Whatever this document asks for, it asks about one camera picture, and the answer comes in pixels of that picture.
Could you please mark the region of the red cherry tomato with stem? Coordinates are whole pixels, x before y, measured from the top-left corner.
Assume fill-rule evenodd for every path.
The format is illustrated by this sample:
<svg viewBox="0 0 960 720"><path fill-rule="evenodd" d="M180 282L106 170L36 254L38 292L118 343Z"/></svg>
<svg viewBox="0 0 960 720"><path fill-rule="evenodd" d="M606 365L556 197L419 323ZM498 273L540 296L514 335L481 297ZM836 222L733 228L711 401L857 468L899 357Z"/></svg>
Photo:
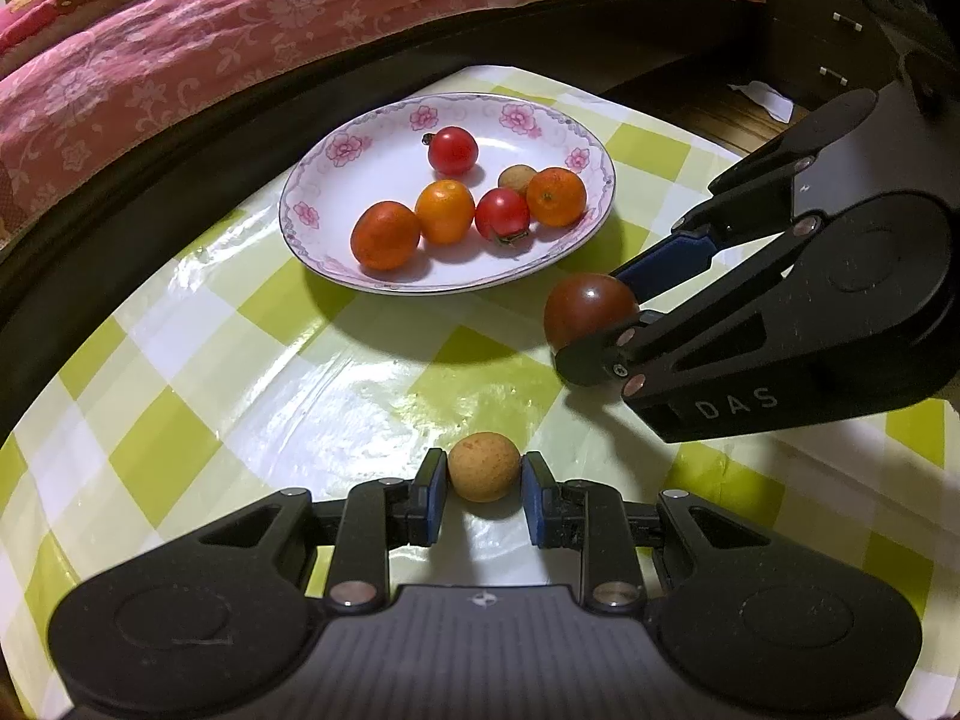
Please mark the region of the red cherry tomato with stem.
<svg viewBox="0 0 960 720"><path fill-rule="evenodd" d="M516 190L492 188L478 202L473 222L483 239L509 245L529 234L530 210Z"/></svg>

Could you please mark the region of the dark nightstand with drawers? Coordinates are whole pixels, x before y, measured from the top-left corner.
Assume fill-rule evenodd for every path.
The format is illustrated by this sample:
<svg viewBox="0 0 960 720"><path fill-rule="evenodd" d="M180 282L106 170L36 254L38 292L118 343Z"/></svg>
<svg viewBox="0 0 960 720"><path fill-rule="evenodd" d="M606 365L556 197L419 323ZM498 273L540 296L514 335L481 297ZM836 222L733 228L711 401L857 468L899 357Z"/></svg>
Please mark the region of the dark nightstand with drawers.
<svg viewBox="0 0 960 720"><path fill-rule="evenodd" d="M924 114L958 96L958 0L766 0L770 83L815 107L903 82Z"/></svg>

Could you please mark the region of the dark bed frame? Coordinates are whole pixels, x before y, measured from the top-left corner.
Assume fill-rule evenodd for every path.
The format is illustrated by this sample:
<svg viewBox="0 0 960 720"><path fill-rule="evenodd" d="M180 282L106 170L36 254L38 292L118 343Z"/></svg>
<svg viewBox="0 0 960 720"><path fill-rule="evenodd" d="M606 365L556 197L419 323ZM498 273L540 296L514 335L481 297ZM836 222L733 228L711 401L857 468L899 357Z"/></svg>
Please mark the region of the dark bed frame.
<svg viewBox="0 0 960 720"><path fill-rule="evenodd" d="M2 259L2 427L163 263L324 133L471 65L512 65L590 93L675 60L724 75L763 43L748 0L547 0L449 16L288 71L149 138L70 193Z"/></svg>

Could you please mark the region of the tan longan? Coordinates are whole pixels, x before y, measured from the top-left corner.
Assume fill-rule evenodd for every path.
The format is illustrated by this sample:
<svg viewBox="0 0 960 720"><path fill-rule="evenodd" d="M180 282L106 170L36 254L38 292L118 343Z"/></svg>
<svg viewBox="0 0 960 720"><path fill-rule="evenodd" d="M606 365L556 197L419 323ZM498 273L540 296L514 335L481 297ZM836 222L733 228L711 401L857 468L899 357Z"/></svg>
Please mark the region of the tan longan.
<svg viewBox="0 0 960 720"><path fill-rule="evenodd" d="M530 181L537 176L537 171L534 167L530 167L527 164L515 164L514 166L506 167L505 171L501 172L498 176L498 187L500 188L509 188L512 192L519 193L521 197L524 197L529 187Z"/></svg>
<svg viewBox="0 0 960 720"><path fill-rule="evenodd" d="M475 433L449 452L449 476L455 492L475 504L505 497L521 474L521 454L503 434Z"/></svg>

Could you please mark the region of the green checkered tablecloth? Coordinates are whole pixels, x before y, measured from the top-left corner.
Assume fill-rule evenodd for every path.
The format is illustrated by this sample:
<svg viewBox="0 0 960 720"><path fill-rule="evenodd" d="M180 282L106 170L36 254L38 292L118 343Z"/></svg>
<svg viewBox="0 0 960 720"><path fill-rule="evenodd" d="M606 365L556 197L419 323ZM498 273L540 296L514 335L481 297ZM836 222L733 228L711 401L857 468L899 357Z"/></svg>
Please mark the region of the green checkered tablecloth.
<svg viewBox="0 0 960 720"><path fill-rule="evenodd" d="M464 296L355 293L291 257L280 192L252 193L161 265L3 434L2 652L29 715L67 706L46 628L75 583L274 489L342 496L477 431L626 499L686 489L882 577L923 619L903 712L957 712L947 403L662 444L617 395L553 374L540 316L555 270Z"/></svg>

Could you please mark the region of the yellow-orange kumquat in plate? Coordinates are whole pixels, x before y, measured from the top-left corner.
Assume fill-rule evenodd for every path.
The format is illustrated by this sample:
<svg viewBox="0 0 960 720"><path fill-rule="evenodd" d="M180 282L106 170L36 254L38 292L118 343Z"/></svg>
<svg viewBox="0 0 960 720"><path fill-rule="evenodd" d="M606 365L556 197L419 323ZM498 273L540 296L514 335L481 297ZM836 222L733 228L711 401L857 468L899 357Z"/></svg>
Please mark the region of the yellow-orange kumquat in plate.
<svg viewBox="0 0 960 720"><path fill-rule="evenodd" d="M475 202L459 181L434 181L421 190L415 204L421 234L431 245L457 244L473 223Z"/></svg>

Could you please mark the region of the white paper on floor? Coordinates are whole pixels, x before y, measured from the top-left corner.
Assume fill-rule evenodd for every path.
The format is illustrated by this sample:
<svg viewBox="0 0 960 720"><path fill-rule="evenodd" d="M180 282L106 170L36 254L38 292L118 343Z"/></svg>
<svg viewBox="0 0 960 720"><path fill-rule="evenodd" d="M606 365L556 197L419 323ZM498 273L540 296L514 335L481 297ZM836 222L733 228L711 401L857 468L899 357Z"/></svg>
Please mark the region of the white paper on floor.
<svg viewBox="0 0 960 720"><path fill-rule="evenodd" d="M734 91L742 93L752 103L766 110L766 114L778 124L789 124L794 114L794 103L782 96L775 88L763 82L750 82L747 85L732 85Z"/></svg>

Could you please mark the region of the dark purple tomato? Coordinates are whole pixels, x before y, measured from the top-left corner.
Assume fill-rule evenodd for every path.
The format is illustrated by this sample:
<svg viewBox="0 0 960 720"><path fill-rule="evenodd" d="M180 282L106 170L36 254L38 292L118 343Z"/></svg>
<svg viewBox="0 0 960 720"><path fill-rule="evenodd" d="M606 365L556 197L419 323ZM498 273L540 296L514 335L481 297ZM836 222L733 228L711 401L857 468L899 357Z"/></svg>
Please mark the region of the dark purple tomato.
<svg viewBox="0 0 960 720"><path fill-rule="evenodd" d="M605 273L574 273L550 291L544 307L545 340L553 353L640 313L635 294Z"/></svg>

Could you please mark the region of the white floral plate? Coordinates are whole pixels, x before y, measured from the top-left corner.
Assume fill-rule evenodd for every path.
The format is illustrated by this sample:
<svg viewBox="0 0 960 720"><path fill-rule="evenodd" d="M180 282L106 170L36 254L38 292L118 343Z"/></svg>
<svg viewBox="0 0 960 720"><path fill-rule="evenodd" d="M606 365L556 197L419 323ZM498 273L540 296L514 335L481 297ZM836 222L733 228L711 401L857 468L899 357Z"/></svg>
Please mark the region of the white floral plate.
<svg viewBox="0 0 960 720"><path fill-rule="evenodd" d="M438 181L423 137L448 125L478 143L478 163L466 176L480 197L515 164L566 167L586 189L586 211L562 229L534 224L523 241L496 245L472 231L459 244L427 242L409 263L379 273L359 265L350 249L353 227L377 202L410 206ZM617 177L601 140L551 107L491 93L430 93L360 115L313 146L286 179L278 224L302 265L332 283L373 294L455 294L528 277L567 257L596 236L613 206Z"/></svg>

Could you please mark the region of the orange tangerine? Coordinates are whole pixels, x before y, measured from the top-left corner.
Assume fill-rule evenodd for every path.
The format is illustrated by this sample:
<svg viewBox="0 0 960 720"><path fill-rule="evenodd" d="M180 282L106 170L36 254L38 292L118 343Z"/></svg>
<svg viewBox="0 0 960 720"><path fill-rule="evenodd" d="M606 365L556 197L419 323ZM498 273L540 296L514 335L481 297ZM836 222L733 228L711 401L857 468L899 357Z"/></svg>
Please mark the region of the orange tangerine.
<svg viewBox="0 0 960 720"><path fill-rule="evenodd" d="M586 211L587 193L578 174L566 167L535 172L526 188L530 216L542 226L567 227Z"/></svg>
<svg viewBox="0 0 960 720"><path fill-rule="evenodd" d="M384 200L370 206L356 222L350 249L364 268L392 271L410 260L420 236L415 213L402 203Z"/></svg>

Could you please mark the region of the tan longan in plate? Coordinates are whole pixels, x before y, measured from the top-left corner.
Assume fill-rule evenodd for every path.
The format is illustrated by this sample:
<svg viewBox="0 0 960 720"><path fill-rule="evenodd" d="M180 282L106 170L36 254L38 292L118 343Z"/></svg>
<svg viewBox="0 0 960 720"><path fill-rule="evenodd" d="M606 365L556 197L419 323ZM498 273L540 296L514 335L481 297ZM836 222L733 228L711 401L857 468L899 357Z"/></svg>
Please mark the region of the tan longan in plate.
<svg viewBox="0 0 960 720"><path fill-rule="evenodd" d="M506 167L505 171L501 172L498 176L498 187L500 188L509 188L512 192L519 193L521 197L524 197L529 187L530 181L537 176L537 171L534 167L530 167L527 164L515 164L514 166Z"/></svg>

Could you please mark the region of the pink floral bed sheet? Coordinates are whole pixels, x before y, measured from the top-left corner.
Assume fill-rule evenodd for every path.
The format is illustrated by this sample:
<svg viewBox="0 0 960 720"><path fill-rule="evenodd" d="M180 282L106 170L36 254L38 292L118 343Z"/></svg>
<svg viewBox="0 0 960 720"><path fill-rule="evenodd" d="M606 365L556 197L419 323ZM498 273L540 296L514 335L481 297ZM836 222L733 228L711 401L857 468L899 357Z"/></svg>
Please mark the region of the pink floral bed sheet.
<svg viewBox="0 0 960 720"><path fill-rule="evenodd" d="M94 0L2 52L3 241L231 94L446 16L534 2Z"/></svg>

